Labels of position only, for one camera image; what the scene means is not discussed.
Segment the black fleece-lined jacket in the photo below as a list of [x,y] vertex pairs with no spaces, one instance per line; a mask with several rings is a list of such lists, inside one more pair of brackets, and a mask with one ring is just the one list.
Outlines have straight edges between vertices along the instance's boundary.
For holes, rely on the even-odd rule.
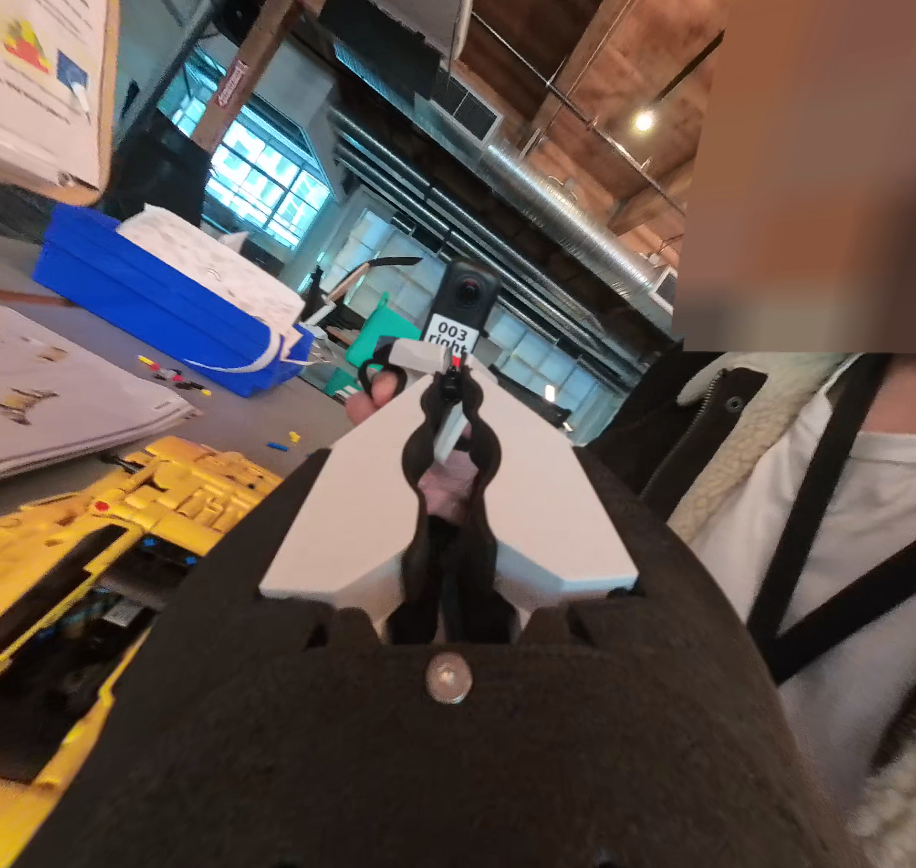
[[[789,680],[863,627],[909,599],[915,610],[914,537],[800,622],[784,625],[854,440],[898,355],[903,354],[717,354],[674,347],[648,370],[589,446],[692,550],[700,527],[746,481],[812,397],[836,372],[842,376],[842,367],[852,372],[816,442],[748,617],[739,616],[780,696]],[[787,718],[782,697],[781,704]],[[819,779],[787,718],[869,866],[915,865],[914,715],[915,671],[914,685],[872,760],[864,796],[849,812]]]

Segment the white patterned paper bag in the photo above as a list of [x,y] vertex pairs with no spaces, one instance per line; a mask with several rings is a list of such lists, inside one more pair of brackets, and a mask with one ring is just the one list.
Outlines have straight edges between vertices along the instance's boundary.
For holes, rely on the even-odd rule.
[[304,302],[231,246],[245,244],[246,233],[214,238],[176,214],[149,204],[136,216],[122,221],[117,232],[268,330],[267,345],[245,365],[213,366],[197,361],[191,365],[201,370],[242,374],[266,369],[274,360],[304,364],[291,358],[293,349],[302,342],[296,323]]

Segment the silver spiral duct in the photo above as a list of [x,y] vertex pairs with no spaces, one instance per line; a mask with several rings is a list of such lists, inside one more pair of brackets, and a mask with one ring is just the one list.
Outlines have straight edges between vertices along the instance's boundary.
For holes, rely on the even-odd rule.
[[670,323],[677,273],[654,266],[575,205],[503,140],[482,151],[481,173],[498,192],[585,269],[632,306]]

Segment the black metal pole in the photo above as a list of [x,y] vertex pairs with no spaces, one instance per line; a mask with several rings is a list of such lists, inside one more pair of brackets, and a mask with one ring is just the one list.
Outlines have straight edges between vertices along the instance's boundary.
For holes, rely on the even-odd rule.
[[167,55],[157,76],[150,79],[125,112],[114,139],[114,152],[121,155],[128,144],[146,128],[161,98],[187,61],[189,53],[212,23],[225,0],[200,0],[182,28],[182,34]]

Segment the white shirt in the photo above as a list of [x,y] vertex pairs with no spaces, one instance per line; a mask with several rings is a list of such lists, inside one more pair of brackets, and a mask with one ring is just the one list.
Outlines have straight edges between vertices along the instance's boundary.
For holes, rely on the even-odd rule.
[[[742,620],[787,523],[816,442],[835,408],[842,367],[812,397],[746,481],[690,542]],[[915,360],[896,356],[851,448],[784,625],[790,627],[915,537]],[[915,610],[909,599],[789,680],[789,723],[845,812],[864,796],[872,760],[914,685]]]

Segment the blue plastic bin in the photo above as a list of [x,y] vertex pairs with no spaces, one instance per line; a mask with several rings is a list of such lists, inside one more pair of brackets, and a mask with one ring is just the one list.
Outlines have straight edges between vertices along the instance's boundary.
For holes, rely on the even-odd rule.
[[267,391],[300,374],[314,335],[299,322],[302,342],[291,358],[303,365],[274,360],[266,369],[242,374],[191,365],[245,365],[267,345],[268,330],[128,242],[117,232],[120,223],[94,209],[58,205],[34,281],[240,396]]

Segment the person's right hand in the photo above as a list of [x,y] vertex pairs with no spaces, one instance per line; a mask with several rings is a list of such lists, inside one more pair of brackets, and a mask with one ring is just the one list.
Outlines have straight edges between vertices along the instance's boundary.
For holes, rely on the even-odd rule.
[[396,369],[378,371],[368,391],[350,394],[344,402],[349,421],[357,427],[392,401],[406,382],[406,374]]

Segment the yellow brick car model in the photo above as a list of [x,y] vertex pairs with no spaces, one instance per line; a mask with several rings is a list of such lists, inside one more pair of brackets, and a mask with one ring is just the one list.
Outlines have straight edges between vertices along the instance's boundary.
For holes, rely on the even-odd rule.
[[1,862],[98,741],[115,688],[180,584],[281,477],[165,437],[1,521]]

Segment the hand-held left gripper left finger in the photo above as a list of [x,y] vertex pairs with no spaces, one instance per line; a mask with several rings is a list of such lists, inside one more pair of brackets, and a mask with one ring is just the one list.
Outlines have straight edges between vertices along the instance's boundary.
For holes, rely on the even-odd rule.
[[403,471],[409,437],[426,421],[426,374],[337,440],[259,584],[272,599],[362,610],[380,631],[405,600],[402,555],[419,497]]

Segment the cluster of small coloured pieces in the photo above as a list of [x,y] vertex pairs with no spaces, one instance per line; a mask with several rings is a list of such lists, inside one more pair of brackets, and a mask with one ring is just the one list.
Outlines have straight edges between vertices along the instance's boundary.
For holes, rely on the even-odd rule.
[[166,382],[179,391],[193,391],[204,396],[212,396],[212,391],[209,388],[199,382],[190,380],[182,370],[166,368],[159,362],[142,355],[137,357],[137,361],[153,375],[156,381]]

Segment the wooden post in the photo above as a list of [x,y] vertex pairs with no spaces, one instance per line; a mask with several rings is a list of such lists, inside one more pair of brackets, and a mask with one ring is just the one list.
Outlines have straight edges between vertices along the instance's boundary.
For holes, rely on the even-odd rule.
[[213,155],[222,143],[302,13],[303,7],[296,0],[266,0],[260,7],[253,27],[191,135],[191,140],[208,155]]

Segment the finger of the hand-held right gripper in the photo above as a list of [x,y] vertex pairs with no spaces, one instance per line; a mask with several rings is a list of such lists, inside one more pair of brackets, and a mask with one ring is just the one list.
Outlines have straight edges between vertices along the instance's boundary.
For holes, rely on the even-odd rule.
[[451,349],[443,344],[382,337],[377,348],[377,358],[383,367],[401,370],[408,376],[445,373],[452,368]]

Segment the grid window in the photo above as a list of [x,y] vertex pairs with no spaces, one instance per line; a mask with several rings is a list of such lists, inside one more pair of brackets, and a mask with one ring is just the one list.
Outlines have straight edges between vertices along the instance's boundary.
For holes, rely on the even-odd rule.
[[246,232],[291,260],[323,210],[345,195],[328,117],[333,90],[313,59],[281,47],[212,155],[205,222]]

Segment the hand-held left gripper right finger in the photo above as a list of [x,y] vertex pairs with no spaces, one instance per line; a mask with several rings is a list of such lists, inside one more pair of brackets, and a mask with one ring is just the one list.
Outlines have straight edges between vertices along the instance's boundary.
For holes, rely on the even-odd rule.
[[632,589],[634,562],[569,439],[487,373],[470,379],[500,450],[484,490],[496,590],[515,608],[539,609]]

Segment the green panel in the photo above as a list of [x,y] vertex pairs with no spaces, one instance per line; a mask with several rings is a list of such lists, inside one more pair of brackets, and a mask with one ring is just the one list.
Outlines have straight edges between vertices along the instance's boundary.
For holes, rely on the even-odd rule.
[[338,366],[323,389],[327,396],[334,397],[347,388],[362,390],[358,381],[358,369],[371,359],[375,350],[382,345],[383,338],[419,339],[420,327],[399,314],[389,302],[390,295],[385,291],[360,328],[353,344],[344,350],[343,365]]

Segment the open instruction booklet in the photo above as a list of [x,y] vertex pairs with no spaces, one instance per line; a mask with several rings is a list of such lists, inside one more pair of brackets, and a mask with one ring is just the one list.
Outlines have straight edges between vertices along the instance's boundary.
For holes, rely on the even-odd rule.
[[1,478],[170,430],[200,411],[6,307],[1,309]]

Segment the silver ceiling pipes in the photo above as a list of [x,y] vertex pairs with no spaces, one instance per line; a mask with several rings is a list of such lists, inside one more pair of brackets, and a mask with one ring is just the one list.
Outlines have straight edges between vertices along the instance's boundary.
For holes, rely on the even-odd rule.
[[456,167],[445,178],[378,140],[339,106],[332,106],[338,164],[383,198],[409,231],[429,233],[439,246],[495,266],[510,295],[570,341],[613,381],[633,384],[646,371],[647,328],[593,272],[581,267],[485,184],[472,181],[472,202],[448,181],[469,181]]

